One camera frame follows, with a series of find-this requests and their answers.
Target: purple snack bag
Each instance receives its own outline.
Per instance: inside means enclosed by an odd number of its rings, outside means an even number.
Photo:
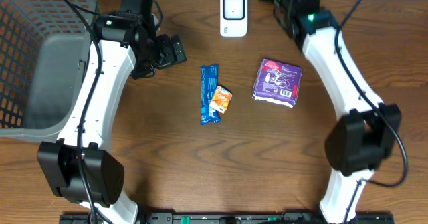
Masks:
[[[253,98],[293,108],[299,94],[302,69],[264,59],[254,83]]]

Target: gray plastic basket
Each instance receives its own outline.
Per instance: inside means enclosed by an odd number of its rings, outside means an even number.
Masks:
[[[92,11],[97,2],[70,1]],[[62,0],[0,0],[0,137],[56,140],[82,86],[89,46]]]

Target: black cable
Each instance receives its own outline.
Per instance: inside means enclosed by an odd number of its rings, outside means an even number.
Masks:
[[[86,221],[88,222],[88,224],[91,224],[91,219],[92,219],[92,212],[90,211],[88,213],[88,216],[86,217]]]
[[[344,224],[346,224],[348,222],[349,211],[350,211],[352,205],[354,204],[355,196],[356,196],[356,194],[357,194],[357,192],[358,192],[358,190],[359,190],[359,188],[361,186],[361,183],[362,183],[362,180],[359,180],[359,181],[356,182],[356,187],[355,187],[354,194],[352,194],[352,197],[351,197],[350,202],[349,202],[349,206],[346,209],[345,218],[343,219],[343,223]]]
[[[381,183],[378,181],[373,181],[373,180],[365,180],[365,179],[361,179],[357,182],[357,186],[355,188],[355,192],[350,200],[349,203],[349,207],[346,210],[346,215],[345,215],[345,219],[344,219],[344,223],[348,222],[348,215],[349,215],[349,211],[350,211],[350,207],[352,206],[352,204],[354,203],[354,199],[356,196],[356,193],[358,192],[358,188],[361,186],[361,182],[366,181],[368,183],[372,183],[381,187],[397,187],[399,185],[401,185],[404,180],[407,177],[407,173],[409,172],[409,161],[407,160],[407,154],[406,154],[406,150],[404,148],[403,142],[401,141],[400,136],[397,134],[397,132],[394,130],[394,128],[391,126],[391,124],[389,123],[389,121],[385,118],[385,115],[369,100],[369,98],[366,96],[364,90],[361,89],[361,87],[358,85],[358,83],[356,82],[356,80],[354,79],[354,77],[352,76],[352,74],[350,73],[348,66],[346,66],[345,61],[343,60],[342,54],[340,52],[340,47],[339,47],[339,35],[340,32],[342,31],[342,28],[344,27],[344,25],[346,24],[346,22],[349,20],[349,18],[351,17],[351,15],[354,13],[354,11],[356,10],[356,8],[360,5],[362,0],[357,0],[357,2],[355,3],[354,7],[349,11],[348,15],[346,15],[346,17],[344,18],[342,24],[340,25],[340,27],[337,29],[336,32],[336,36],[334,38],[334,48],[336,50],[336,53],[338,55],[338,58],[340,60],[340,63],[342,64],[346,74],[348,75],[350,81],[354,84],[356,91],[360,94],[361,98],[364,99],[364,101],[367,102],[367,104],[374,110],[374,112],[376,113],[376,115],[385,123],[385,126],[389,129],[389,131],[391,131],[391,133],[393,134],[393,136],[395,137],[395,140],[397,141],[397,144],[399,145],[400,151],[401,151],[401,156],[403,157],[403,173],[401,175],[401,178],[395,182],[395,183]]]
[[[153,78],[156,75],[156,69],[153,67],[153,65],[150,65],[150,69],[152,70],[152,75],[143,76],[142,78]]]
[[[99,16],[99,15],[100,15],[99,13],[96,13],[96,12],[94,12],[94,11],[90,11],[90,10],[87,10],[87,9],[85,9],[85,8],[83,8],[83,7],[80,7],[79,5],[76,5],[76,4],[73,4],[73,3],[72,3],[72,5],[73,5],[76,9],[79,9],[79,10],[81,10],[81,11],[84,11],[85,13],[90,13],[90,14],[95,15],[95,16]]]
[[[77,136],[77,139],[78,139],[78,143],[77,143],[77,158],[78,158],[79,173],[80,173],[80,177],[82,178],[82,182],[83,182],[83,186],[84,186],[85,191],[86,191],[86,195],[88,197],[88,202],[89,202],[89,206],[90,206],[90,209],[91,209],[91,216],[92,216],[92,218],[95,217],[94,218],[95,223],[98,223],[95,204],[94,204],[94,202],[92,200],[91,190],[90,190],[90,187],[89,187],[89,184],[88,184],[88,180],[86,178],[85,170],[84,170],[84,167],[83,167],[83,160],[82,160],[82,152],[83,152],[82,133],[83,133],[83,123],[85,121],[86,112],[88,111],[92,95],[94,94],[96,83],[98,82],[98,78],[100,77],[100,74],[101,74],[101,69],[102,69],[101,51],[100,51],[100,46],[97,44],[97,38],[95,36],[95,33],[92,31],[92,29],[89,26],[89,24],[83,18],[82,14],[80,14],[80,12],[76,9],[76,7],[73,4],[71,4],[68,0],[62,0],[62,1],[64,1],[68,5],[68,7],[70,7],[73,10],[73,12],[80,19],[80,21],[84,24],[84,26],[86,28],[86,31],[90,34],[91,40],[94,42],[96,54],[97,54],[97,57],[98,57],[98,69],[96,70],[94,81],[92,82],[91,88],[90,88],[89,93],[88,93],[88,98],[85,101],[85,104],[84,104],[84,107],[83,107],[83,110],[82,110],[82,115],[80,116],[79,125],[78,125],[78,136]]]
[[[104,214],[102,214],[102,212],[98,208],[96,208],[96,213],[101,217],[101,220],[107,222],[107,224],[113,224],[113,222],[109,220]]]
[[[160,16],[160,20],[159,20],[158,24],[156,24],[156,27],[154,27],[154,31],[158,31],[158,29],[161,27],[161,24],[162,24],[162,21],[163,21],[163,14],[162,14],[162,10],[161,10],[161,7],[159,6],[158,1],[153,0],[153,3],[158,8],[159,16]]]

